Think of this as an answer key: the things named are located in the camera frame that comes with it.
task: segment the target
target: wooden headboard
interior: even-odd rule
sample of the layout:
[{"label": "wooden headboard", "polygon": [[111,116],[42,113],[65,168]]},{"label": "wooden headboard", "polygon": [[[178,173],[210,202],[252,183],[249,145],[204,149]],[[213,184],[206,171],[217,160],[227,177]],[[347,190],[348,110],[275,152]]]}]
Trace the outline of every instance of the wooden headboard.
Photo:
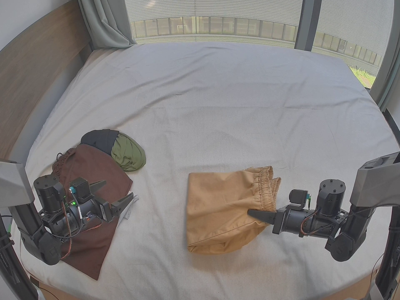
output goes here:
[{"label": "wooden headboard", "polygon": [[8,158],[31,112],[90,42],[77,0],[48,13],[0,51],[0,158]]}]

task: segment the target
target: grass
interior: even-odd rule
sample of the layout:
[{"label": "grass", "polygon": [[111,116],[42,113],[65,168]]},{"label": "grass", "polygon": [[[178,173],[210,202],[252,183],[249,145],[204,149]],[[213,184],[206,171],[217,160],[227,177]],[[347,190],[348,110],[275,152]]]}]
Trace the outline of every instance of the grass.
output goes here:
[{"label": "grass", "polygon": [[362,69],[353,68],[353,67],[350,67],[350,69],[352,70],[354,75],[357,77],[357,79],[361,82],[361,84],[364,87],[367,87],[368,89],[371,88],[372,84],[375,81],[375,78],[376,78],[375,76],[369,74],[368,72],[366,72],[365,70],[362,70]]}]

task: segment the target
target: mattress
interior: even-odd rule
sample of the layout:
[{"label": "mattress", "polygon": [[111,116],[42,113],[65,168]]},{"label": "mattress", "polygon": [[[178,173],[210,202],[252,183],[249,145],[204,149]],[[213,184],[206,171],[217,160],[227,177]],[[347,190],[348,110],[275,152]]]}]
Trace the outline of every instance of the mattress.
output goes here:
[{"label": "mattress", "polygon": [[[47,266],[19,243],[26,270],[81,299],[320,299],[371,272],[383,253],[390,209],[376,210],[365,242],[343,263],[325,240],[272,234],[204,256],[186,248],[187,177],[272,165],[277,206],[341,179],[350,206],[357,169],[399,146],[367,91],[338,58],[240,43],[164,43],[99,50],[71,82],[33,144],[30,182],[92,129],[118,129],[145,150],[128,173],[139,195],[98,281],[64,262]],[[36,199],[35,205],[40,208]]]}]

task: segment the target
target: folded tan shorts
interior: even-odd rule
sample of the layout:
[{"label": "folded tan shorts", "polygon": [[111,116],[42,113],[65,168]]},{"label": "folded tan shorts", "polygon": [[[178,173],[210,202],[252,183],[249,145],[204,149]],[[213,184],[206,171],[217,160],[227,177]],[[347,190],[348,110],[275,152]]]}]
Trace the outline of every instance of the folded tan shorts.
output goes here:
[{"label": "folded tan shorts", "polygon": [[222,254],[240,249],[267,226],[248,209],[276,210],[281,178],[271,166],[233,173],[190,173],[186,206],[188,250]]}]

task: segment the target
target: gray-green curtain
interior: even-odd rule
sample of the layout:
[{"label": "gray-green curtain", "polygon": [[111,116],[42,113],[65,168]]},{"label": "gray-green curtain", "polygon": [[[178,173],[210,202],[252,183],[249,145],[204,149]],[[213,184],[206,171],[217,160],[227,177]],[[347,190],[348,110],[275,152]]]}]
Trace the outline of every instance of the gray-green curtain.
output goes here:
[{"label": "gray-green curtain", "polygon": [[400,79],[400,0],[394,0],[393,22],[388,45],[383,57],[381,68],[376,76],[370,95],[380,110],[386,110],[390,96]]},{"label": "gray-green curtain", "polygon": [[136,43],[130,31],[125,0],[78,0],[95,49],[130,47]]}]

